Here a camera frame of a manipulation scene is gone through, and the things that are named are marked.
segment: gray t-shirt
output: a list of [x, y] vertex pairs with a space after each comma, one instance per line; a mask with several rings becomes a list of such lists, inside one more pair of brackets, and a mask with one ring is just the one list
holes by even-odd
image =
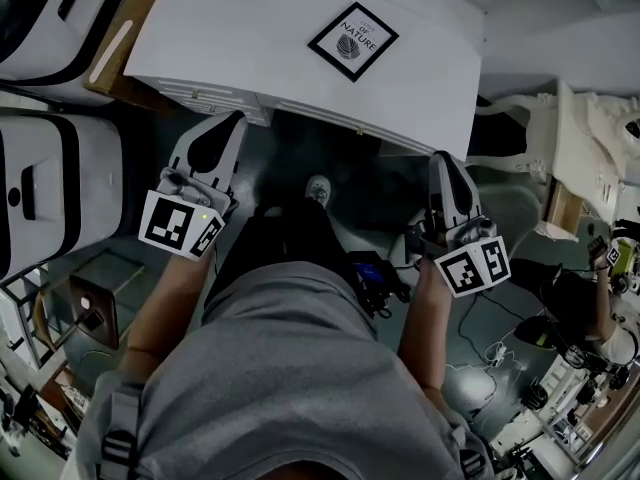
[[82, 478], [95, 478], [123, 386], [141, 393], [141, 478], [253, 480], [298, 461], [348, 480], [493, 478], [464, 419], [427, 400], [333, 272], [305, 262], [254, 270], [202, 323], [144, 387], [123, 372], [98, 380], [78, 439]]

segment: sneaker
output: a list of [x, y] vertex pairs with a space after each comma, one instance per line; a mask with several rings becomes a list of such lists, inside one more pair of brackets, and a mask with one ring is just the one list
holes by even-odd
[[326, 208], [329, 197], [331, 197], [331, 182], [324, 176], [311, 176], [307, 182], [304, 197], [310, 197]]

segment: gray floor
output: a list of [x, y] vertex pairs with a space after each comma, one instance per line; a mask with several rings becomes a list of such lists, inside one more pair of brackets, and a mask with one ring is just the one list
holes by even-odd
[[[155, 154], [149, 155], [149, 162], [156, 173], [167, 164], [179, 136], [200, 119], [201, 116], [187, 111], [181, 111], [172, 118], [140, 114], [136, 121], [137, 133], [140, 134], [138, 139], [141, 144], [155, 150]], [[378, 158], [376, 145], [373, 139], [359, 138], [342, 128], [292, 114], [277, 113], [270, 129], [252, 126], [241, 151], [238, 173], [232, 182], [240, 206], [218, 241], [218, 264], [224, 262], [256, 205], [299, 197], [312, 174], [323, 174], [333, 183], [329, 212], [345, 249], [375, 250], [386, 257], [397, 233], [365, 231], [362, 228], [371, 223], [385, 223], [387, 226], [404, 224], [420, 209], [427, 186], [427, 160]], [[517, 237], [532, 224], [525, 222], [527, 214], [520, 208], [526, 198], [519, 197], [518, 193], [515, 196], [511, 194], [511, 199], [503, 197], [501, 187], [509, 187], [514, 181], [520, 183], [522, 179], [505, 178], [481, 169], [475, 170], [473, 176], [481, 185], [481, 192], [487, 194], [483, 204], [487, 205], [488, 213], [498, 222], [505, 241], [514, 245]], [[57, 268], [77, 264], [80, 257], [106, 246], [147, 266], [144, 275], [118, 296], [122, 330], [153, 288], [168, 255], [145, 246], [133, 237], [117, 238], [60, 260]], [[522, 241], [516, 256], [545, 263], [563, 262], [568, 268], [584, 268], [587, 264], [584, 242], [554, 243], [534, 234]], [[116, 277], [122, 278], [131, 268], [124, 264], [100, 266], [88, 277], [94, 276], [92, 279], [107, 287], [116, 286], [118, 279], [114, 277], [115, 273]], [[534, 315], [541, 309], [532, 295], [510, 283], [503, 283], [488, 295], [523, 317]], [[448, 361], [453, 365], [477, 365], [480, 362], [468, 341], [458, 335], [458, 324], [472, 302], [473, 297], [466, 297], [454, 304], [448, 342]], [[391, 309], [393, 317], [379, 321], [379, 335], [383, 343], [395, 348], [407, 306], [394, 300]], [[483, 353], [487, 346], [502, 338], [517, 323], [515, 317], [497, 305], [479, 298], [464, 322], [462, 333]], [[500, 368], [491, 370], [498, 385], [493, 398], [487, 399], [494, 390], [494, 382], [487, 373], [472, 368], [447, 370], [447, 400], [488, 439], [516, 414], [518, 394], [534, 378], [541, 377], [555, 357], [553, 352], [535, 349], [512, 336], [505, 340], [505, 344], [513, 350], [523, 370], [520, 372], [510, 357]], [[71, 366], [81, 369], [79, 382], [85, 388], [93, 385], [100, 372], [113, 368], [117, 363], [117, 355], [113, 358], [102, 354], [85, 355], [88, 350], [106, 352], [106, 349], [96, 347], [82, 333], [76, 333], [67, 348]]]

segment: shoulder strap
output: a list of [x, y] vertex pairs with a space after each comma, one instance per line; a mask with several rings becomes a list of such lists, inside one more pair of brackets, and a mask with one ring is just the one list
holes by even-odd
[[137, 464], [140, 394], [121, 387], [111, 396], [111, 424], [102, 440], [102, 464], [97, 465], [100, 480], [134, 480]]

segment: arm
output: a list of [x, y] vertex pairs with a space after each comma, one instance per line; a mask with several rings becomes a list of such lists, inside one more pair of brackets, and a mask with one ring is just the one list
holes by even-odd
[[611, 305], [609, 303], [609, 278], [606, 267], [598, 268], [598, 281], [596, 289], [596, 334], [603, 341], [608, 341], [616, 329], [616, 323], [611, 318]]
[[447, 325], [451, 297], [438, 269], [423, 259], [398, 349], [398, 356], [425, 396], [440, 411], [448, 409], [441, 389], [447, 368]]
[[137, 314], [120, 370], [148, 379], [184, 338], [209, 271], [213, 247], [200, 261], [172, 256]]

